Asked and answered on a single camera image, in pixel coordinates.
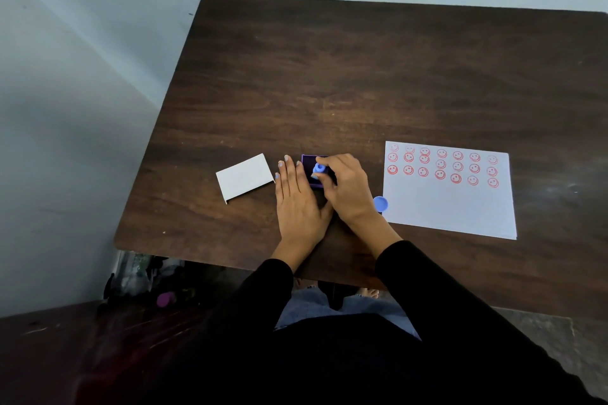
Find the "dark clutter under table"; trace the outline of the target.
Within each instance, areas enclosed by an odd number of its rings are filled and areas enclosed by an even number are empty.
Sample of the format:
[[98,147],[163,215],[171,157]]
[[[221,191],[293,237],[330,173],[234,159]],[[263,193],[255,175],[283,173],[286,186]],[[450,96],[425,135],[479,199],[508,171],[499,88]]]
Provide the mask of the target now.
[[[168,291],[176,293],[177,302],[158,308],[157,296]],[[186,264],[185,260],[122,252],[116,271],[106,283],[95,317],[147,322],[183,309],[200,307],[202,294],[194,266]]]

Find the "person's left forearm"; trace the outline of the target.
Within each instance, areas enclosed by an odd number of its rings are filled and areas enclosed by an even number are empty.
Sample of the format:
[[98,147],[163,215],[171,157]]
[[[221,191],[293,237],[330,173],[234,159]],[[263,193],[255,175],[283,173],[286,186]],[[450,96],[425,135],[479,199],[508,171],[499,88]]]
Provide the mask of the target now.
[[271,257],[212,313],[205,329],[206,358],[216,365],[259,356],[291,298],[294,271],[313,245],[283,239]]

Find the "black top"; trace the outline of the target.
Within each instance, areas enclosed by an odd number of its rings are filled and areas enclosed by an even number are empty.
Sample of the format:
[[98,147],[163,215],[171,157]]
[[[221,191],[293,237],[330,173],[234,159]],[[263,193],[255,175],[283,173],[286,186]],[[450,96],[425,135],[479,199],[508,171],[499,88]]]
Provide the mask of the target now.
[[495,311],[473,325],[413,315],[220,311],[138,405],[608,405]]

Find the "purple ink pad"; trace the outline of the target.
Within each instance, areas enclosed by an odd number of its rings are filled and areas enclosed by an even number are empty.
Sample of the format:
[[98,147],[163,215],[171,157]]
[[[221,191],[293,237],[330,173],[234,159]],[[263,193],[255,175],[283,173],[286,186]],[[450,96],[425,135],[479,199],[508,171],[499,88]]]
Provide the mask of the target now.
[[[323,189],[323,186],[315,179],[311,178],[311,172],[315,163],[317,163],[317,155],[301,155],[301,164],[307,176],[308,183],[312,189]],[[327,174],[332,178],[335,184],[337,184],[337,178],[335,172],[328,166]]]

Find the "white ink pad lid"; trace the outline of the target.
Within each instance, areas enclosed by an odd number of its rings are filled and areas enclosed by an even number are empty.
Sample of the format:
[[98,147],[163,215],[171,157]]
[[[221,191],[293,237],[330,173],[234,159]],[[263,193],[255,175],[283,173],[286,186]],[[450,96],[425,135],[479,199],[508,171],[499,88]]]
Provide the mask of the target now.
[[263,153],[216,172],[224,202],[274,182]]

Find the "person's left hand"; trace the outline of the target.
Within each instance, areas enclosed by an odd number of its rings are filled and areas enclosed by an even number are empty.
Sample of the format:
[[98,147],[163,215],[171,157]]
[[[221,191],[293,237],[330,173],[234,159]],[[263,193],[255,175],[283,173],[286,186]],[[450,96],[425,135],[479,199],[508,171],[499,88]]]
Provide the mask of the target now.
[[297,191],[284,191],[284,158],[278,162],[282,182],[282,198],[277,200],[278,226],[282,243],[309,254],[324,238],[319,231],[319,206],[299,161],[296,163]]

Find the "person's right hand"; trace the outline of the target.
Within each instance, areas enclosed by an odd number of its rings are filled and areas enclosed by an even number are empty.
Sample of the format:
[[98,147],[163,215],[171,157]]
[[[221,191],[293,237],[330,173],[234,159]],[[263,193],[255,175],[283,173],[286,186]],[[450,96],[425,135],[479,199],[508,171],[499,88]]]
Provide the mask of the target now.
[[366,172],[358,159],[349,153],[317,157],[317,162],[329,166],[336,175],[334,192],[324,192],[340,219],[355,233],[360,234],[378,219]]

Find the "white paper with red smileys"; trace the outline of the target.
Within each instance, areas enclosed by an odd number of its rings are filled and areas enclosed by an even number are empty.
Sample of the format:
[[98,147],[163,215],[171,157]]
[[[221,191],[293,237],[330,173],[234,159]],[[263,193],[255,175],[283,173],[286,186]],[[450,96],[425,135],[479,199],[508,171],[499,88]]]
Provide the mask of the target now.
[[517,239],[507,153],[388,140],[382,196],[389,223]]

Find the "blue jeans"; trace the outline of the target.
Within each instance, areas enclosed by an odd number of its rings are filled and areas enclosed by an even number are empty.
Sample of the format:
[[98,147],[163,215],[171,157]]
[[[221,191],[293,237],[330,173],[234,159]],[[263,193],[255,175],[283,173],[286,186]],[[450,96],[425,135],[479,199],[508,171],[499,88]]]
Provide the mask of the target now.
[[340,309],[331,309],[329,300],[318,286],[293,290],[291,299],[283,309],[275,329],[279,330],[304,319],[345,316],[378,315],[418,340],[420,336],[405,311],[394,300],[379,298],[379,291],[360,288],[352,296],[346,296]]

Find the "person's right forearm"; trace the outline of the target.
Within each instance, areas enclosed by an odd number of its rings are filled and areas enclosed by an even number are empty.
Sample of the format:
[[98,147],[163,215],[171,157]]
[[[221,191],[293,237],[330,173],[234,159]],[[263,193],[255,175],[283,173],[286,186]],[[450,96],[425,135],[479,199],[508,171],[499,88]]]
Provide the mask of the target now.
[[376,258],[376,274],[421,338],[453,400],[469,404],[584,405],[580,378],[471,293],[374,209],[346,222]]

